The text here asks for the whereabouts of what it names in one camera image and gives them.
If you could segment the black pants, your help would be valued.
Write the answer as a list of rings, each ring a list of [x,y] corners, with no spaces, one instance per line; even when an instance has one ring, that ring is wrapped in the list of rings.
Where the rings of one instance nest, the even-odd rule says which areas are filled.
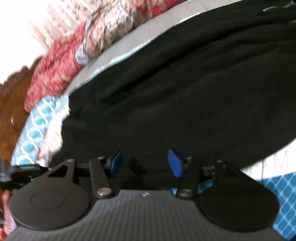
[[[69,97],[50,167],[122,150],[123,188],[175,181],[170,148],[249,166],[295,139],[295,5],[240,1],[180,23]]]

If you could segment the wooden headboard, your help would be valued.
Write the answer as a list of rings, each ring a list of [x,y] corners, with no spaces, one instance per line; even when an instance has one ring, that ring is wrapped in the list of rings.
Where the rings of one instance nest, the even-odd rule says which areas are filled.
[[[24,66],[1,84],[1,159],[11,160],[19,135],[27,120],[24,102],[32,75],[41,58],[31,67]]]

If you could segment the red floral patchwork quilt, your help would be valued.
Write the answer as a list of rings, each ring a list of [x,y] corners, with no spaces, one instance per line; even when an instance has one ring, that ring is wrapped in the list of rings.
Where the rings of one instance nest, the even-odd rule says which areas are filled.
[[[92,59],[124,35],[180,1],[102,1],[98,9],[66,37],[56,39],[39,61],[24,102],[28,113],[45,96],[61,95]]]

